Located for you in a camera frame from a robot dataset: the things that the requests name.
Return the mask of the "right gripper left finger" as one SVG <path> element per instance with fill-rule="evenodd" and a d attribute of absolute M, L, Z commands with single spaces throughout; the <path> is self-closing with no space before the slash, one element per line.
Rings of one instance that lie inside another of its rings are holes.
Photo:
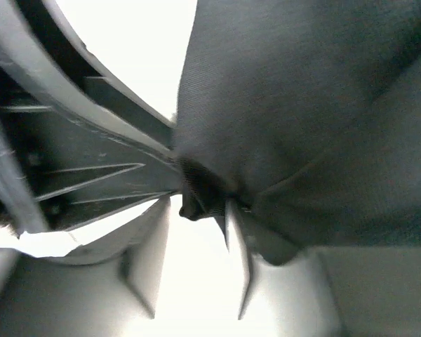
<path fill-rule="evenodd" d="M 64 258 L 0 249 L 0 336 L 139 336 L 159 296 L 171 201 Z"/>

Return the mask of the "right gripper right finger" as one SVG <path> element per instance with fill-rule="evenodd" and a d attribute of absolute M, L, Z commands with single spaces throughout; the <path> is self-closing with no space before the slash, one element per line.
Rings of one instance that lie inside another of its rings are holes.
<path fill-rule="evenodd" d="M 299 251 L 233 201 L 225 220 L 239 319 L 260 336 L 421 336 L 421 248 Z"/>

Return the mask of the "black pleated skirt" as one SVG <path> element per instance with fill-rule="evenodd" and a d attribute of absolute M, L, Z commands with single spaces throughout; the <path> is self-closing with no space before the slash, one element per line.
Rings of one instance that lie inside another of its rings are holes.
<path fill-rule="evenodd" d="M 421 246 L 421 1 L 199 1 L 174 149 L 180 215 L 234 200 L 274 264 Z"/>

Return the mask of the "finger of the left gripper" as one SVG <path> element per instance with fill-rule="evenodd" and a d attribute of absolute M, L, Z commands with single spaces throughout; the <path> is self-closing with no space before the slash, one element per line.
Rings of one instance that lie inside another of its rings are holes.
<path fill-rule="evenodd" d="M 87 50 L 55 1 L 22 0 L 16 4 L 55 64 L 90 99 L 165 147 L 171 146 L 173 130 L 167 118 Z"/>
<path fill-rule="evenodd" d="M 18 232 L 81 227 L 179 188 L 172 164 L 75 124 L 0 70 L 0 217 Z"/>

